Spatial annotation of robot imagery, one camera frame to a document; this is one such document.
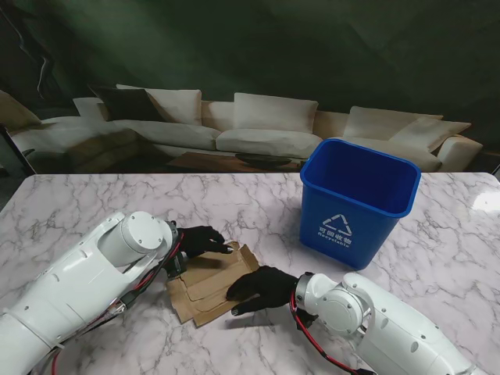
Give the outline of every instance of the recycling symbol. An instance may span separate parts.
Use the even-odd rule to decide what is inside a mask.
[[[352,236],[351,227],[345,216],[340,213],[323,221],[323,225],[331,230],[336,230],[338,233],[342,233],[344,236]]]

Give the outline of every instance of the marble countertop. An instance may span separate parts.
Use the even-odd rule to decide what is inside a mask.
[[[298,174],[40,175],[0,212],[0,308],[106,216],[144,210],[181,227],[209,224],[261,264],[296,276],[348,272],[302,246]],[[500,369],[500,188],[485,173],[423,174],[412,212],[361,273],[431,318],[490,374]],[[312,334],[338,359],[349,346]],[[157,280],[123,318],[68,345],[60,374],[341,374],[296,330],[288,308],[195,328]]]

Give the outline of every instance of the flattened cardboard box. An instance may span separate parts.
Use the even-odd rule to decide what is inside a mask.
[[[232,254],[206,252],[187,263],[180,277],[167,283],[167,290],[180,322],[194,319],[197,327],[211,322],[231,310],[239,302],[227,301],[229,286],[246,273],[259,268],[255,255],[247,245],[238,250],[231,242]]]

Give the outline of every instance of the coffee table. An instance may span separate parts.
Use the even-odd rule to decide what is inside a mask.
[[[300,164],[297,162],[290,162],[285,166],[276,168],[263,169],[242,162],[235,156],[200,154],[197,152],[186,152],[168,162],[167,166],[184,169],[183,172],[186,172],[186,170],[190,170],[190,172],[217,173],[292,173],[300,171]]]

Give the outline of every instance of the pillow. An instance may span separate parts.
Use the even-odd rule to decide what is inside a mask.
[[[119,89],[141,87],[117,84]],[[163,90],[146,88],[153,105],[167,123],[202,126],[202,92],[200,90]]]
[[[406,125],[420,117],[442,119],[440,115],[421,115],[386,109],[352,107],[344,137],[359,137],[388,141]]]
[[[429,117],[420,117],[407,127],[401,129],[389,141],[432,152],[446,138],[460,133],[469,126],[470,123],[455,123],[453,121],[440,121]]]
[[[113,87],[88,86],[108,109],[109,120],[163,121],[144,89],[119,90]]]
[[[99,98],[75,98],[73,103],[81,117],[87,119],[109,121],[109,112]]]
[[[3,123],[8,131],[13,131],[39,125],[41,121],[12,96],[0,91],[0,123]]]
[[[234,128],[313,132],[318,102],[277,96],[234,94]]]
[[[312,133],[322,139],[341,137],[347,125],[347,113],[316,111]]]

